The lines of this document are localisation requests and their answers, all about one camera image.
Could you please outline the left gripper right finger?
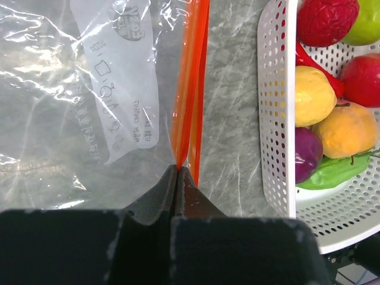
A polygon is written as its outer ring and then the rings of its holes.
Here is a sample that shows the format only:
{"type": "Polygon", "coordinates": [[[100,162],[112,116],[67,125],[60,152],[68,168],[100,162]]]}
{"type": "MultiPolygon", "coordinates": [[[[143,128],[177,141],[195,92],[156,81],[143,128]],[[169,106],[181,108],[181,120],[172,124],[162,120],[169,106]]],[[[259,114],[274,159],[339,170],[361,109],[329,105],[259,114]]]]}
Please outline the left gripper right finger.
{"type": "Polygon", "coordinates": [[[171,221],[172,284],[327,284],[328,270],[310,228],[289,218],[227,217],[178,174],[171,221]]]}

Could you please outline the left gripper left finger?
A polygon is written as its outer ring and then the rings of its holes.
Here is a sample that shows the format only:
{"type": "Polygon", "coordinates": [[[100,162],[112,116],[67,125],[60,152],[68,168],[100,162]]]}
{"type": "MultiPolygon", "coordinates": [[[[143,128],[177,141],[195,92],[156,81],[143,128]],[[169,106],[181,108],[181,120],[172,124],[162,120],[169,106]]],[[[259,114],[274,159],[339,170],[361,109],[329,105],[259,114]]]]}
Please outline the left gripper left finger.
{"type": "Polygon", "coordinates": [[[167,284],[178,171],[129,206],[1,213],[2,284],[167,284]]]}

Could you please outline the purple onion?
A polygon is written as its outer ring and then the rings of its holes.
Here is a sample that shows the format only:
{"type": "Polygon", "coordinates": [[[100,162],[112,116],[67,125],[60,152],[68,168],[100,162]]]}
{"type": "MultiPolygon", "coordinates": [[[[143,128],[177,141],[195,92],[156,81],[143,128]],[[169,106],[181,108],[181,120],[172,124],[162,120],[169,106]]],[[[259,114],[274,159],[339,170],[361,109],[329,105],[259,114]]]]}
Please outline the purple onion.
{"type": "Polygon", "coordinates": [[[295,128],[295,183],[308,180],[323,158],[319,136],[305,127],[295,128]]]}

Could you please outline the clear zip top bag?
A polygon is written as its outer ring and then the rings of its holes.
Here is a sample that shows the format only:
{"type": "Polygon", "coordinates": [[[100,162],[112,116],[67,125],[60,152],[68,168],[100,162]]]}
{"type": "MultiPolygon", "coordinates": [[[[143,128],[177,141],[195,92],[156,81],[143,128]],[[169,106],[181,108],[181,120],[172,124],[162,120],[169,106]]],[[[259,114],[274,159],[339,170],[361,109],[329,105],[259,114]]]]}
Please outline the clear zip top bag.
{"type": "Polygon", "coordinates": [[[209,1],[1,2],[1,210],[199,178],[209,1]]]}

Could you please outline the yellow lemon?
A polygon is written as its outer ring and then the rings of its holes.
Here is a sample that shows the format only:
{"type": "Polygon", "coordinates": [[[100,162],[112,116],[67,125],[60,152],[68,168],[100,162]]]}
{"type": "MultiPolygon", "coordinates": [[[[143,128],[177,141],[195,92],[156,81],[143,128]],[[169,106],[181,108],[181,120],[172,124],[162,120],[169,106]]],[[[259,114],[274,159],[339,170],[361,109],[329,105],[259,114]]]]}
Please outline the yellow lemon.
{"type": "Polygon", "coordinates": [[[311,66],[295,68],[294,122],[306,127],[324,120],[335,108],[337,97],[325,74],[311,66]]]}

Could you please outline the orange fruit with leaf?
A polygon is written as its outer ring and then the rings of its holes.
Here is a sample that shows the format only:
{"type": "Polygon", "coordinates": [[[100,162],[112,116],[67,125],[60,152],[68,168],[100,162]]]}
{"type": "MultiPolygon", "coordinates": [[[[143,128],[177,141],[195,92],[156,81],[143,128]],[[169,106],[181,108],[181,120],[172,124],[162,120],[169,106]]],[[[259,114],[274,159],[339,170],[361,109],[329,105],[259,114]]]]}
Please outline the orange fruit with leaf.
{"type": "Polygon", "coordinates": [[[379,139],[379,126],[373,112],[352,102],[336,106],[311,130],[321,139],[324,155],[331,159],[369,151],[379,139]]]}

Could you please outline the white perforated basket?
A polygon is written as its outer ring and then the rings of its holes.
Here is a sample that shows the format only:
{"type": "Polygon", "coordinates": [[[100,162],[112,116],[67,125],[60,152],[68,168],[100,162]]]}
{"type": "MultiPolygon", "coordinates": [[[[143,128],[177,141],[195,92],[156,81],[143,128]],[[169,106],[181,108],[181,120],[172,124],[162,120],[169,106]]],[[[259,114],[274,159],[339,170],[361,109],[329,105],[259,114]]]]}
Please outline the white perforated basket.
{"type": "Polygon", "coordinates": [[[295,184],[295,51],[298,1],[270,1],[258,23],[258,94],[264,195],[278,215],[304,221],[328,254],[379,231],[379,155],[335,188],[295,184]]]}

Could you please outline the green bitter gourd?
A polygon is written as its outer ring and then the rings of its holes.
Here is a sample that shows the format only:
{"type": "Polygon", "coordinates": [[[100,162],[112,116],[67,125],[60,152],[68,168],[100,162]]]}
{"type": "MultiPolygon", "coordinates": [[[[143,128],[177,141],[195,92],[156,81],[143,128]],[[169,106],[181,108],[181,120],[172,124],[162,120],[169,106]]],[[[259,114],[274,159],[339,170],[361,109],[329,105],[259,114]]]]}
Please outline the green bitter gourd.
{"type": "Polygon", "coordinates": [[[331,189],[364,172],[371,157],[379,158],[379,150],[368,151],[343,159],[324,157],[314,174],[297,187],[307,190],[331,189]]]}

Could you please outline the red apple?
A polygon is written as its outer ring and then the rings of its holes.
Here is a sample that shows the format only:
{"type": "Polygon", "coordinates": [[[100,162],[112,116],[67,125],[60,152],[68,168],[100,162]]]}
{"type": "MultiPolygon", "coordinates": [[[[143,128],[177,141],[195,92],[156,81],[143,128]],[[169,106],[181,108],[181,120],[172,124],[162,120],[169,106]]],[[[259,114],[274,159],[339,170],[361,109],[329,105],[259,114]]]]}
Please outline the red apple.
{"type": "Polygon", "coordinates": [[[364,107],[379,107],[379,53],[349,60],[340,80],[344,84],[344,99],[364,107]]]}

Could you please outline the red wrinkled fruit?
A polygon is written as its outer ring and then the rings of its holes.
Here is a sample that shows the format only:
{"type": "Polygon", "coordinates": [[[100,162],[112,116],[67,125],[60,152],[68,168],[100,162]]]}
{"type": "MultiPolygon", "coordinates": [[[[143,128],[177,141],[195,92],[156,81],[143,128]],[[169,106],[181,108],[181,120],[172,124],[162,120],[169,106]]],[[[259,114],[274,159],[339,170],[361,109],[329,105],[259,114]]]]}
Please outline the red wrinkled fruit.
{"type": "Polygon", "coordinates": [[[303,1],[297,12],[297,38],[307,46],[331,46],[349,32],[359,10],[356,0],[303,1]]]}

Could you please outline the green pear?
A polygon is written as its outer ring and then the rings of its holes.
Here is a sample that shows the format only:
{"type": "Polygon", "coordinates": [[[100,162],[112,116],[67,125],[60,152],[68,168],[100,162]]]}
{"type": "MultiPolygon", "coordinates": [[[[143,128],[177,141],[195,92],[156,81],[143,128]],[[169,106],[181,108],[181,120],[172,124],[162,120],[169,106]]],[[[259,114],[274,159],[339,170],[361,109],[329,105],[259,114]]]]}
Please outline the green pear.
{"type": "Polygon", "coordinates": [[[379,40],[379,0],[358,1],[359,15],[341,40],[350,46],[364,46],[379,40]]]}

